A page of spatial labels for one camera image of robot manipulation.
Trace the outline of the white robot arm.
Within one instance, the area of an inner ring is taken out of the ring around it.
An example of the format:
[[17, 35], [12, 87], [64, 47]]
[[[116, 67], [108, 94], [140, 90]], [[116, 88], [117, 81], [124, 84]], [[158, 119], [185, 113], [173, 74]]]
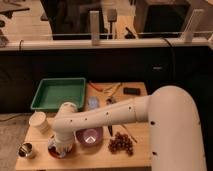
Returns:
[[196, 104], [177, 86], [85, 112], [62, 106], [52, 125], [54, 144], [62, 152], [72, 148], [75, 131], [144, 121], [150, 126], [152, 171], [207, 171]]

